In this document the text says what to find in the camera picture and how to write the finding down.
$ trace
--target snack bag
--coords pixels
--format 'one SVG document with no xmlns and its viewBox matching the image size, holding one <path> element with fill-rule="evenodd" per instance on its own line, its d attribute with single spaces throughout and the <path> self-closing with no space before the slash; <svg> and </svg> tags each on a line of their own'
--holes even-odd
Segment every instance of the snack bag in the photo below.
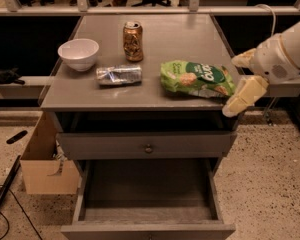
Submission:
<svg viewBox="0 0 300 240">
<path fill-rule="evenodd" d="M 161 83 L 171 92 L 200 97 L 229 97 L 235 91 L 232 77 L 225 67 L 170 61 L 161 64 Z"/>
</svg>

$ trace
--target drawer handle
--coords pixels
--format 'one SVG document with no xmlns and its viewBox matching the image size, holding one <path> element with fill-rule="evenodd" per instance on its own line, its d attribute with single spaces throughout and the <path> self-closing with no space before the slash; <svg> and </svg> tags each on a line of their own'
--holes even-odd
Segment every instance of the drawer handle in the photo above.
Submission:
<svg viewBox="0 0 300 240">
<path fill-rule="evenodd" d="M 151 154 L 153 152 L 153 148 L 150 144 L 147 144 L 144 151 L 147 153 L 147 154 Z"/>
</svg>

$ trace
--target soda can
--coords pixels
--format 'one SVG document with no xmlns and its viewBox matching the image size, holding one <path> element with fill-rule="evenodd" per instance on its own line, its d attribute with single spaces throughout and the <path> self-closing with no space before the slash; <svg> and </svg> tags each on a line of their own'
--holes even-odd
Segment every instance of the soda can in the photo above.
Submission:
<svg viewBox="0 0 300 240">
<path fill-rule="evenodd" d="M 141 82 L 140 65 L 119 65 L 97 68 L 96 78 L 99 85 L 127 85 Z"/>
<path fill-rule="evenodd" d="M 142 26 L 138 21 L 128 21 L 123 28 L 123 49 L 129 61 L 143 60 Z"/>
</svg>

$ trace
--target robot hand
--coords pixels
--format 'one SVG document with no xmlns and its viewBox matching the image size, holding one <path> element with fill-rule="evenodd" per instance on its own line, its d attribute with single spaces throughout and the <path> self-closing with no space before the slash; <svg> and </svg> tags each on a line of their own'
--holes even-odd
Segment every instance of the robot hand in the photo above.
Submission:
<svg viewBox="0 0 300 240">
<path fill-rule="evenodd" d="M 223 114 L 233 117 L 252 106 L 266 92 L 269 84 L 279 84 L 300 74 L 300 22 L 281 34 L 273 35 L 257 48 L 235 56 L 232 63 L 249 68 L 254 75 L 243 76 L 233 96 L 223 107 Z"/>
</svg>

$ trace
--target cardboard box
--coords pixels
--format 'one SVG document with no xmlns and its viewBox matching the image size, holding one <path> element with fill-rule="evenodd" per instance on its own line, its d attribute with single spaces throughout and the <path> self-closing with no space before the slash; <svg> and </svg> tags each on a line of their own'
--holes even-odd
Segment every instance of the cardboard box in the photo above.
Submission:
<svg viewBox="0 0 300 240">
<path fill-rule="evenodd" d="M 54 160 L 56 129 L 48 114 L 40 117 L 20 159 L 28 194 L 76 194 L 79 172 L 71 160 Z"/>
</svg>

